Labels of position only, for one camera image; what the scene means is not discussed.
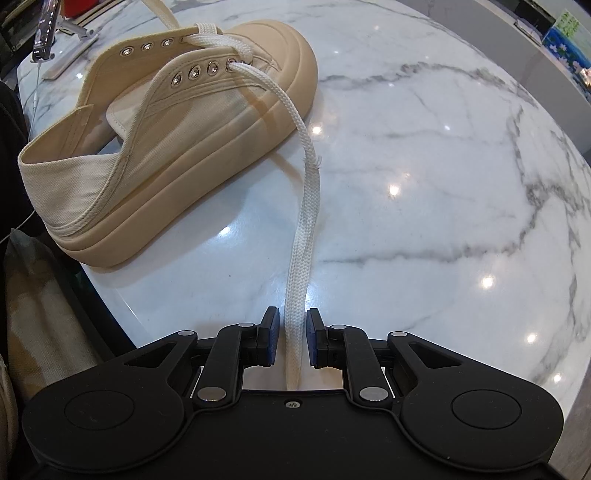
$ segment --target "shoe sole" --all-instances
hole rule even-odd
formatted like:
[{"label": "shoe sole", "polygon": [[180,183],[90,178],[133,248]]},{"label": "shoe sole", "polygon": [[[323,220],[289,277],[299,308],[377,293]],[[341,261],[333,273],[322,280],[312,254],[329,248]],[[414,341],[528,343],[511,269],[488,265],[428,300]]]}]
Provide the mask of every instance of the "shoe sole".
[{"label": "shoe sole", "polygon": [[[252,25],[271,27],[285,40],[282,69],[276,80],[300,114],[305,115],[311,108],[318,79],[311,47],[289,25],[270,20],[239,25],[227,33],[240,34]],[[274,97],[274,94],[265,92],[261,100],[265,96]],[[271,102],[267,99],[257,105]],[[93,267],[120,264],[139,252],[197,200],[269,153],[294,130],[291,116],[275,98],[272,106],[249,128],[229,138],[198,163],[191,160],[194,151],[203,149],[209,138],[153,175],[87,231],[67,238],[52,237],[65,253],[81,263]]]}]

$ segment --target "beige sneaker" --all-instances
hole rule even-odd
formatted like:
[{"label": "beige sneaker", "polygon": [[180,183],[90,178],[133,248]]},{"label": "beige sneaker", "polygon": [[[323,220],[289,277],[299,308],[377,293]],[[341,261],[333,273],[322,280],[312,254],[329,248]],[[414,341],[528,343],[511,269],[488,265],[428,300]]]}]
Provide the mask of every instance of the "beige sneaker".
[{"label": "beige sneaker", "polygon": [[[165,7],[145,2],[178,27]],[[276,21],[121,42],[92,64],[76,108],[21,152],[27,193],[67,254],[116,265],[295,127],[317,169],[300,118],[316,84],[310,46]],[[120,152],[97,155],[115,135]]]}]

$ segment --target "shoelace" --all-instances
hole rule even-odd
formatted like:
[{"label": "shoelace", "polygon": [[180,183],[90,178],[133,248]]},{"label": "shoelace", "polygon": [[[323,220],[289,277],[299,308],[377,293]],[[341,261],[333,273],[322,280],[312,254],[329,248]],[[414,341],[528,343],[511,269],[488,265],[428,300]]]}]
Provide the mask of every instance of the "shoelace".
[{"label": "shoelace", "polygon": [[[142,0],[144,4],[169,29],[180,28],[178,21],[161,0]],[[231,47],[244,63],[233,62],[228,68],[256,82],[260,87],[273,92],[285,106],[297,128],[300,142],[304,147],[304,194],[298,213],[294,243],[291,249],[290,266],[285,288],[284,326],[286,337],[287,388],[295,390],[300,382],[301,351],[306,315],[306,292],[310,281],[312,251],[314,247],[314,228],[320,208],[320,158],[316,156],[308,130],[295,105],[287,94],[266,73],[250,65],[252,49],[249,45],[228,35],[217,33],[214,24],[198,23],[199,33],[189,35],[184,41],[198,47]]]}]

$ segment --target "marble table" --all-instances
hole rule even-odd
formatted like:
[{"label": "marble table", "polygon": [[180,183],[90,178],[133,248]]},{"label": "marble table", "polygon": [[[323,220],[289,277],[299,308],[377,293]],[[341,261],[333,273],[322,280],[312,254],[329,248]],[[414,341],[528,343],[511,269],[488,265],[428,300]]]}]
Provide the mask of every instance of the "marble table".
[{"label": "marble table", "polygon": [[[504,70],[393,0],[174,0],[181,24],[290,23],[316,53],[306,119],[323,157],[308,307],[374,338],[407,330],[548,389],[567,414],[591,355],[591,172]],[[38,87],[35,134],[68,112],[93,58],[157,31],[138,0],[93,21],[95,45]],[[60,34],[54,51],[75,38]],[[20,66],[31,115],[36,66]],[[139,255],[86,271],[136,345],[213,336],[282,307],[301,198],[297,138],[199,201]],[[283,388],[284,357],[248,369]],[[304,368],[302,388],[340,385]]]}]

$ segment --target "metal eyelet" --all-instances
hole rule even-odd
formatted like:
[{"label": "metal eyelet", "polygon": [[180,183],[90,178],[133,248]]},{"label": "metal eyelet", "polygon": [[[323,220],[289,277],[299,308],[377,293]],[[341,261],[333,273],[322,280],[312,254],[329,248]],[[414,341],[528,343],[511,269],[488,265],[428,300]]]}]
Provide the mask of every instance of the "metal eyelet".
[{"label": "metal eyelet", "polygon": [[125,47],[123,50],[119,52],[119,55],[121,55],[122,57],[129,57],[133,52],[133,47]]},{"label": "metal eyelet", "polygon": [[195,65],[194,67],[189,70],[189,80],[197,80],[199,74],[201,73],[201,67],[199,65]]},{"label": "metal eyelet", "polygon": [[230,64],[235,63],[236,59],[227,59],[226,60],[226,72],[231,72]]},{"label": "metal eyelet", "polygon": [[213,77],[217,71],[219,70],[219,65],[217,64],[216,61],[211,61],[209,62],[209,65],[207,66],[207,74],[211,77]]},{"label": "metal eyelet", "polygon": [[178,87],[181,84],[182,81],[183,81],[183,72],[178,72],[174,76],[173,81],[170,82],[170,86],[172,86],[172,87]]}]

